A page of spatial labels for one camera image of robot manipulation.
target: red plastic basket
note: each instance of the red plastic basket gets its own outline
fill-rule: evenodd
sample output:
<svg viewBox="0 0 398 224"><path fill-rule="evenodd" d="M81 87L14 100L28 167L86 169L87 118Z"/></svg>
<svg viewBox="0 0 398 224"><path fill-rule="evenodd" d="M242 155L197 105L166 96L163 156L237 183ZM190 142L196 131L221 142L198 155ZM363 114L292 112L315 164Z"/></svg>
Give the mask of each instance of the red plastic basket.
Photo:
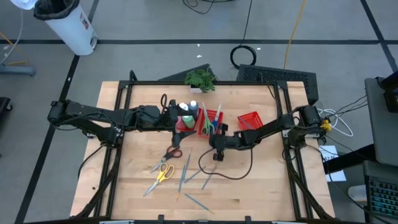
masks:
<svg viewBox="0 0 398 224"><path fill-rule="evenodd" d="M199 122L200 113L201 113L201 109L198 108L198 119L195 120L195 125L194 125L193 128L187 128L187 127L185 127L185 128L178 128L178 127L177 127L177 129L178 129L179 131L193 131L193 130L195 130L195 127L198 125L198 122Z"/></svg>
<svg viewBox="0 0 398 224"><path fill-rule="evenodd" d="M207 117L209 117L210 122L213 122L214 119L216 118L217 111L215 110L207 110ZM220 116L218 117L218 125L220 125L223 122L223 115L224 113L220 111ZM198 135L199 137L204 137L204 138L210 138L210 136L204 135L201 133L201 129L203 128L203 125L205 124L205 113L203 110L200 110L199 117L198 117Z"/></svg>
<svg viewBox="0 0 398 224"><path fill-rule="evenodd" d="M247 126L241 119L244 120L251 128ZM263 126L259 113L257 111L244 114L238 117L238 123L242 130L257 129Z"/></svg>

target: potted plant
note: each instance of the potted plant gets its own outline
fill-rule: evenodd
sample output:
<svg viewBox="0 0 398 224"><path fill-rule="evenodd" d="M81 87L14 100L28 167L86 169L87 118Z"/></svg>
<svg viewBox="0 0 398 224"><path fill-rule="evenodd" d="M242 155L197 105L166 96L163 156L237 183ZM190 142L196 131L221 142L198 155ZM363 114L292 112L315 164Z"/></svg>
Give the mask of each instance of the potted plant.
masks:
<svg viewBox="0 0 398 224"><path fill-rule="evenodd" d="M187 73L185 84L191 85L191 93L207 93L208 90L215 91L215 79L208 70L192 70Z"/></svg>

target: white paper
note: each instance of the white paper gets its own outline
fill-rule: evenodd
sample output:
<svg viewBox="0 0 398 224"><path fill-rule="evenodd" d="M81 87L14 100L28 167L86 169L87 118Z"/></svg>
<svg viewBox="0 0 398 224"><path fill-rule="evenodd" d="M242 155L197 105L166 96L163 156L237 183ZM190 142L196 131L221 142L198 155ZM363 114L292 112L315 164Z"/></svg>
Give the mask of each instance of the white paper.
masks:
<svg viewBox="0 0 398 224"><path fill-rule="evenodd" d="M319 146L319 150L321 151L322 156L326 161L329 161L330 159L334 159L334 158L338 157L338 155L334 155L334 154L337 154L336 146ZM344 175L344 171L342 171L342 170L334 172L330 175L331 175L331 179L334 182L346 181L346 176ZM326 180L328 182L330 182L329 174L326 175Z"/></svg>

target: wooden table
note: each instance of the wooden table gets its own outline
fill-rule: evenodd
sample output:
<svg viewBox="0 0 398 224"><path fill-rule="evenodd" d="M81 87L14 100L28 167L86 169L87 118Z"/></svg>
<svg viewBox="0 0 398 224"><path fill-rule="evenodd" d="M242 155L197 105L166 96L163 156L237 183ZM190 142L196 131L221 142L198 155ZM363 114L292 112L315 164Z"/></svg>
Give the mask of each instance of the wooden table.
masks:
<svg viewBox="0 0 398 224"><path fill-rule="evenodd" d="M292 107L307 105L307 97L301 82L289 82L289 95ZM103 82L97 107L112 110L116 99L118 82ZM206 108L216 110L223 104L223 122L229 125L228 134L239 130L237 116L257 111L264 124L276 119L276 103L267 86L216 86L216 91L206 94L191 94L185 85L134 85L130 108L139 105L157 105L166 93L168 99L179 102L197 100L205 102ZM123 152L119 168L112 219L156 220L159 214L166 220L243 220L246 215L252 220L295 220L290 194L289 179L285 161L282 159L281 134L262 140L253 149L253 167L242 180L228 180L213 175L204 190L201 187L207 175L198 174L182 186L182 193L176 201L178 185L183 165L192 149L187 177L198 170L198 158L209 150L207 138L196 134L185 138L181 143L183 156L167 161L175 166L174 175L156 187L148 196L144 192L152 185L158 171L150 174L152 167L161 159L170 146L171 133L132 131L124 137ZM315 140L307 144L318 147ZM85 156L97 147L97 139L88 140ZM333 206L318 151L310 147L302 149L303 165L308 188L319 204L332 216ZM105 150L90 159L81 171L71 215L76 215L87 204L98 188ZM211 171L215 165L212 153L202 161ZM223 162L218 162L217 171L228 176L239 177L245 174L250 164L250 151L226 150ZM297 188L301 214L305 217L302 194ZM215 212L211 214L184 196L190 194ZM105 213L108 193L104 194L101 214Z"/></svg>

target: yellow cable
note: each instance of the yellow cable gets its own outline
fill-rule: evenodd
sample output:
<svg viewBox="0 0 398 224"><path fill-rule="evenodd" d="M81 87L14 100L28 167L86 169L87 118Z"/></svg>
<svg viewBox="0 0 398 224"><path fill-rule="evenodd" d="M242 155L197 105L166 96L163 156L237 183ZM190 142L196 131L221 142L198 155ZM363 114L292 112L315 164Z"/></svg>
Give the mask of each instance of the yellow cable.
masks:
<svg viewBox="0 0 398 224"><path fill-rule="evenodd" d="M286 69L287 56L289 54L290 43L292 43L292 39L293 39L294 33L296 32L296 29L297 29L297 25L299 24L299 21L301 19L301 15L303 14L303 11L304 11L305 1L306 0L303 0L303 3L301 5L301 9L300 9L300 13L298 14L298 17L297 17L297 20L296 20L296 24L294 25L294 29L293 29L292 35L290 36L289 43L287 44L286 54L285 54L284 69Z"/></svg>
<svg viewBox="0 0 398 224"><path fill-rule="evenodd" d="M6 40L9 44L14 45L11 40L9 40L2 32L0 32L0 36ZM25 58L26 58L26 62L11 62L9 63L9 65L15 65L15 64L19 64L19 63L25 63L25 64L29 64L29 57L18 47L15 46L15 48L17 49L17 51L19 51L19 53L21 53Z"/></svg>

